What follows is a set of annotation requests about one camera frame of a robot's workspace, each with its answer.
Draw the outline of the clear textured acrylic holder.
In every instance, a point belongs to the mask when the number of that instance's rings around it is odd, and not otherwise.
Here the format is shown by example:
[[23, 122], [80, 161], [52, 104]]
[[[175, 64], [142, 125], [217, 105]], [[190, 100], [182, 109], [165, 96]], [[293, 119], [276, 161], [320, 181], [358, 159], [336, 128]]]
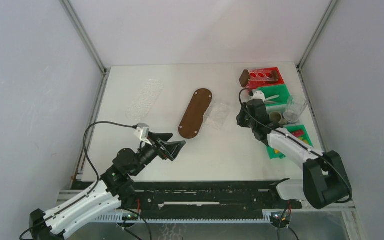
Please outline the clear textured acrylic holder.
[[224, 102], [214, 101], [203, 116], [203, 123], [213, 129], [221, 130], [231, 112], [231, 106]]

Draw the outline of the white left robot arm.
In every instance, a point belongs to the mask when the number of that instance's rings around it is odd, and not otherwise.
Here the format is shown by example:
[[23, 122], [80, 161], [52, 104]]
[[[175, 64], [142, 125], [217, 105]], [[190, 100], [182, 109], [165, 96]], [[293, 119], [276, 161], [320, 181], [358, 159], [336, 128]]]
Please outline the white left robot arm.
[[186, 141], [170, 141], [171, 133], [147, 135], [145, 146], [133, 151], [121, 149], [110, 168], [93, 184], [66, 202], [46, 211], [30, 214], [29, 228], [33, 240], [65, 240], [97, 217], [120, 208], [133, 207], [137, 196], [136, 177], [155, 158], [174, 161]]

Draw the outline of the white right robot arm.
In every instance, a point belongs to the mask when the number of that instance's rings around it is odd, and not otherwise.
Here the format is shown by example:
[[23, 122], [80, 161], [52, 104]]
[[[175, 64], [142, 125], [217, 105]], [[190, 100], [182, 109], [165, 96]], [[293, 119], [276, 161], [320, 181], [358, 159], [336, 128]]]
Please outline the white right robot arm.
[[276, 149], [302, 170], [305, 199], [315, 209], [352, 200], [353, 190], [341, 156], [324, 152], [304, 143], [276, 122], [271, 122], [261, 99], [240, 102], [237, 125], [251, 129], [255, 139]]

